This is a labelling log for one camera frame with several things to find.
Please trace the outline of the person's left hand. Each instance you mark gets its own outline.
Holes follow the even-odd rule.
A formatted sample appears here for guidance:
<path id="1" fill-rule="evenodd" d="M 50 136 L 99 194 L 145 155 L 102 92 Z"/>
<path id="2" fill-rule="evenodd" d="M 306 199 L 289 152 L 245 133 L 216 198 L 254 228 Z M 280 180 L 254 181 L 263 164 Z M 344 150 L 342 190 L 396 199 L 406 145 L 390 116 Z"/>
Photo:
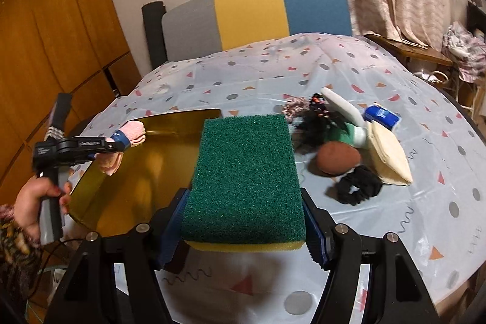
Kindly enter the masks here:
<path id="1" fill-rule="evenodd" d="M 55 198 L 63 213 L 69 212 L 72 191 L 70 182 L 64 187 L 54 185 L 48 178 L 32 177 L 19 191 L 14 206 L 14 220 L 36 242 L 39 241 L 39 207 L 44 197 Z"/>

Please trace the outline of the patterned left sleeve forearm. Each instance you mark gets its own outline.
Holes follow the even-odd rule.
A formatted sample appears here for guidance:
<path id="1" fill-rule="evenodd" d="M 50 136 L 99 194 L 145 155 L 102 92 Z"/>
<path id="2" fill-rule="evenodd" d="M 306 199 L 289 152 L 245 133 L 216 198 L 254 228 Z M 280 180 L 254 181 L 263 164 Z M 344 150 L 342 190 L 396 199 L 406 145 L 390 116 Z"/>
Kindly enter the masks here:
<path id="1" fill-rule="evenodd" d="M 14 207 L 1 205 L 1 322 L 25 323 L 41 258 L 39 244 L 16 223 Z"/>

